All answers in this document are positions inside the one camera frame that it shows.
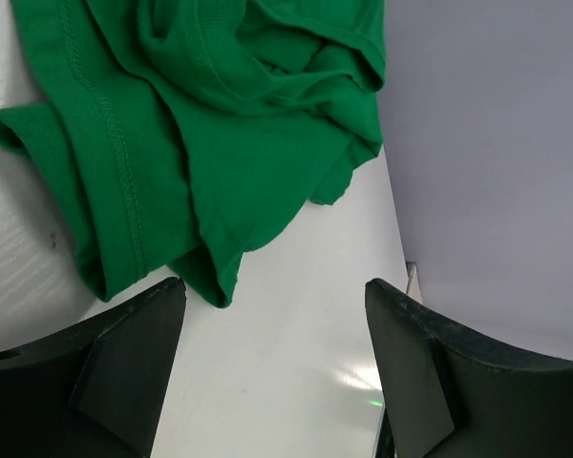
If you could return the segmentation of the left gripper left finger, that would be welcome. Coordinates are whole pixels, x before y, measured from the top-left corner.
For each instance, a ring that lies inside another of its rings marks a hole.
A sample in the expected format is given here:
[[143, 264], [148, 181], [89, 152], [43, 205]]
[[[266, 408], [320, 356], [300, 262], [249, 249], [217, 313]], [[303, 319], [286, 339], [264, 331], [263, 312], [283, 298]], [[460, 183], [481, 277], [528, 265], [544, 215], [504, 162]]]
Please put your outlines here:
[[185, 306], [168, 278], [0, 352], [0, 457], [150, 456]]

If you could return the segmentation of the green t-shirt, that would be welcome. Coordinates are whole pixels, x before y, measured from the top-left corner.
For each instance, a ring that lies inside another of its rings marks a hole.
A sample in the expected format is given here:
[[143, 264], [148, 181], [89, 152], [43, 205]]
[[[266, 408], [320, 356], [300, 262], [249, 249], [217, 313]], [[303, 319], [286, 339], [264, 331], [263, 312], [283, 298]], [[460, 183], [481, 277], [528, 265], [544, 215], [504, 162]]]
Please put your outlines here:
[[383, 139], [380, 1], [15, 1], [42, 101], [0, 109], [107, 301], [167, 266], [231, 304], [245, 253]]

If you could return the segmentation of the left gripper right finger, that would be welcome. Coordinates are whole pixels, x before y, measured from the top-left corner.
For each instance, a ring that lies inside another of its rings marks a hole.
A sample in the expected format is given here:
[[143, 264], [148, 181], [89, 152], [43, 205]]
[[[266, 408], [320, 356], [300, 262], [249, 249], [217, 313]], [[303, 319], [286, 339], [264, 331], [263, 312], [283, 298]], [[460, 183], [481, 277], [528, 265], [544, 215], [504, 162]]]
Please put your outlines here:
[[397, 457], [573, 457], [573, 362], [517, 348], [381, 279], [365, 311]]

